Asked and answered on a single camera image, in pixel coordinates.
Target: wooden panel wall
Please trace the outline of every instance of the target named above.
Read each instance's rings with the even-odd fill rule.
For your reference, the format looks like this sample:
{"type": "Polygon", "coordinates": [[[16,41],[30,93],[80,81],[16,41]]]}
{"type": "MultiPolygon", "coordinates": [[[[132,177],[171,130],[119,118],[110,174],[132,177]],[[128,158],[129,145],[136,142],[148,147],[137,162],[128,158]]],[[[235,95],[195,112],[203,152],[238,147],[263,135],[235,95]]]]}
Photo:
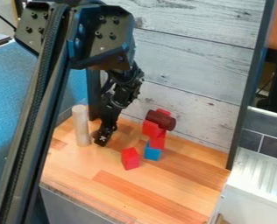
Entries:
{"type": "MultiPolygon", "coordinates": [[[[12,0],[0,0],[0,15],[5,17],[14,25],[17,25],[17,18],[14,11],[14,3],[12,0]]],[[[3,20],[0,19],[0,33],[13,36],[14,31],[3,20]]]]}
{"type": "Polygon", "coordinates": [[[227,151],[265,0],[107,0],[136,18],[136,60],[146,72],[124,115],[171,110],[174,133],[227,151]]]}

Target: red cylinder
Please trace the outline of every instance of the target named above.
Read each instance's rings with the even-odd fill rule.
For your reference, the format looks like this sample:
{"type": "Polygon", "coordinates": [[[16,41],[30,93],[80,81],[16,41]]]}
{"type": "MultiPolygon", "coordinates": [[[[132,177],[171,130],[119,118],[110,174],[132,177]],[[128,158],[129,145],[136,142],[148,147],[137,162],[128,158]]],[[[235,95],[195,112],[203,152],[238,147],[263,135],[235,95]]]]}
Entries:
{"type": "Polygon", "coordinates": [[[164,130],[171,131],[171,130],[174,130],[176,126],[175,118],[168,115],[164,115],[160,112],[157,112],[151,109],[146,114],[146,120],[153,123],[157,123],[160,126],[160,128],[164,130]]]}

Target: red cube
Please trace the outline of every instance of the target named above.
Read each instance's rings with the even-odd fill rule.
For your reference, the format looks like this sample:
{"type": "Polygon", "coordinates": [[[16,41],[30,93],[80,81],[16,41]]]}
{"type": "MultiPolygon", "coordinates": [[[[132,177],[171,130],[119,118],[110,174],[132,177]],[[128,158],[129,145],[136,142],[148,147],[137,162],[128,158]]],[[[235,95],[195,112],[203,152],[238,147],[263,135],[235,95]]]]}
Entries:
{"type": "Polygon", "coordinates": [[[122,164],[128,171],[139,167],[139,154],[134,147],[122,150],[122,164]]]}
{"type": "Polygon", "coordinates": [[[143,134],[149,137],[158,137],[163,132],[163,129],[155,122],[144,120],[143,134]]]}
{"type": "Polygon", "coordinates": [[[163,130],[158,137],[150,137],[150,148],[164,150],[166,142],[166,131],[163,130]]]}
{"type": "Polygon", "coordinates": [[[171,112],[170,111],[164,110],[162,108],[156,109],[156,112],[159,112],[159,113],[164,114],[166,116],[171,116],[171,112]]]}

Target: blue block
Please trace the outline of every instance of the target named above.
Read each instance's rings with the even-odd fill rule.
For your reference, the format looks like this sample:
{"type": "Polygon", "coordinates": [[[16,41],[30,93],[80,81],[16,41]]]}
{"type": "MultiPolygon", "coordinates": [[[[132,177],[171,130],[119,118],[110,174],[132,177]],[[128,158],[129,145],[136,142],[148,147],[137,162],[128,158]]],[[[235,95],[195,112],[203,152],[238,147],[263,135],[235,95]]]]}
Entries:
{"type": "Polygon", "coordinates": [[[161,150],[150,148],[150,143],[148,142],[145,147],[145,158],[154,160],[154,161],[159,161],[160,156],[161,156],[161,150]]]}

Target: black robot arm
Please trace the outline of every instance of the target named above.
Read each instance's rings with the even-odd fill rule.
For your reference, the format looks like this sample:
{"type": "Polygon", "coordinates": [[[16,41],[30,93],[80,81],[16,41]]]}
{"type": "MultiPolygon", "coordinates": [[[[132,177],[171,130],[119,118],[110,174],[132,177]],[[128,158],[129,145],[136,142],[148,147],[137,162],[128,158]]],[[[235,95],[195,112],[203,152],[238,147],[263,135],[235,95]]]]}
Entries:
{"type": "Polygon", "coordinates": [[[38,63],[0,180],[0,224],[32,223],[70,69],[107,71],[96,143],[108,142],[121,110],[137,98],[143,80],[134,61],[133,27],[131,13],[99,1],[75,7],[27,4],[15,39],[38,55],[38,63]]]}
{"type": "Polygon", "coordinates": [[[133,62],[131,70],[106,71],[109,79],[104,84],[100,108],[102,124],[96,134],[95,143],[105,146],[110,140],[113,131],[117,130],[117,119],[133,100],[138,98],[140,86],[144,81],[144,73],[133,62]]]}

